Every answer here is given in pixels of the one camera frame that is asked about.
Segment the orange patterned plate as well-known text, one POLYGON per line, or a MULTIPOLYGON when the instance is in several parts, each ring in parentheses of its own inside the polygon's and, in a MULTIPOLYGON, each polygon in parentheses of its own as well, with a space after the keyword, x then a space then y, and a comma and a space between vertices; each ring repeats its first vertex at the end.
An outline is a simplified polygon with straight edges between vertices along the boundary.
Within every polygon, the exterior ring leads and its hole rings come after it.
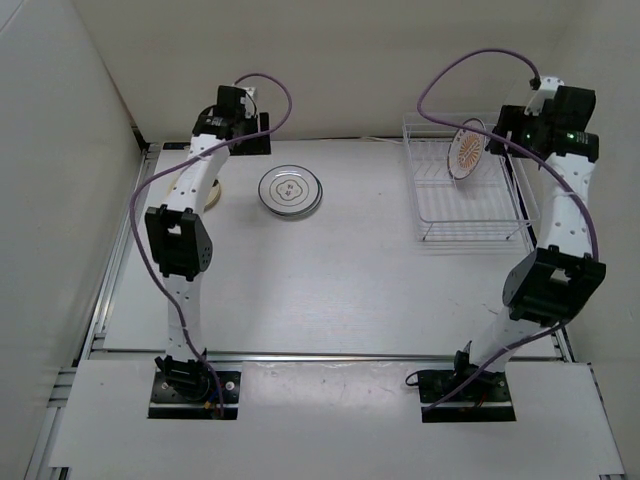
POLYGON ((467 119, 459 128, 448 149, 447 170, 454 181, 469 177, 478 166, 485 151, 485 124, 478 118, 467 119))

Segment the white blue-rimmed plate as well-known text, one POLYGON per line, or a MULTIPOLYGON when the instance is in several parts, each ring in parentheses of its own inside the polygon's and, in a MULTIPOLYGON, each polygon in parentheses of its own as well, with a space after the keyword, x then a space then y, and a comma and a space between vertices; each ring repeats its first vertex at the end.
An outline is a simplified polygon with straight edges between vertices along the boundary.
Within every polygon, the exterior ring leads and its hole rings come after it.
POLYGON ((270 208, 282 216, 301 216, 310 211, 319 198, 320 183, 308 172, 277 172, 267 187, 270 208))
POLYGON ((281 165, 268 170, 258 184, 258 197, 272 213, 282 217, 302 216, 321 201, 322 185, 308 169, 281 165))

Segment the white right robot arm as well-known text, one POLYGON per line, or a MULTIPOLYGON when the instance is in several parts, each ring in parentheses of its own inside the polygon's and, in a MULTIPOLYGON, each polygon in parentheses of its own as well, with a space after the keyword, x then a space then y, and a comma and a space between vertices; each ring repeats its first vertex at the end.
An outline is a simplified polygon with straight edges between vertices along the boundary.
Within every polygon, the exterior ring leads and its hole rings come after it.
POLYGON ((509 152, 542 162, 541 224, 535 249, 505 280, 498 316, 456 354, 449 387, 460 399, 497 382, 521 346, 573 320, 605 278, 587 208, 599 157, 599 138, 586 130, 595 104, 594 91, 552 79, 527 106, 501 110, 494 132, 510 137, 509 152))

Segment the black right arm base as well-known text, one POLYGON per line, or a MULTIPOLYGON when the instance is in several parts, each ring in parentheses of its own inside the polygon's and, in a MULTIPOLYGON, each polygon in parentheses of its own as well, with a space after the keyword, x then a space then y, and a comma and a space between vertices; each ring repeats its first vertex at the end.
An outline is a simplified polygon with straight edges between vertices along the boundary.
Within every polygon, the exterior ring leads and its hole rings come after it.
POLYGON ((468 382, 476 370, 469 362, 469 354, 458 351, 452 367, 410 373, 405 378, 405 386, 418 389, 422 422, 515 422, 506 374, 482 372, 468 382))

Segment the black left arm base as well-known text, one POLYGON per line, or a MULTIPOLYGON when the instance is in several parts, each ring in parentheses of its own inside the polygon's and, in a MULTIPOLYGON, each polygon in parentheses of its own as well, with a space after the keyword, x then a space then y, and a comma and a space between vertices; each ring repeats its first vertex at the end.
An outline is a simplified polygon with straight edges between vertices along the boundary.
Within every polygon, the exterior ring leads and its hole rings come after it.
POLYGON ((236 420, 241 371, 218 371, 219 384, 203 363, 155 358, 147 417, 162 420, 236 420))

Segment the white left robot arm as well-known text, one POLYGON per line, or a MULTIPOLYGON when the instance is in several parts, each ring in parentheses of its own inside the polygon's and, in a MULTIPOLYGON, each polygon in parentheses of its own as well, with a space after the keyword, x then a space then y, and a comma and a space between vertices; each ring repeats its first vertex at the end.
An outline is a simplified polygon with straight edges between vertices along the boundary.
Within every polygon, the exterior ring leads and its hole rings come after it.
POLYGON ((166 353, 156 365, 165 382, 188 401, 205 402, 216 391, 201 338, 200 292, 213 259, 202 215, 233 148, 221 143, 267 126, 259 119, 251 89, 220 86, 216 103, 199 114, 192 131, 188 157, 196 161, 182 169, 164 202, 144 215, 152 259, 171 295, 166 353))

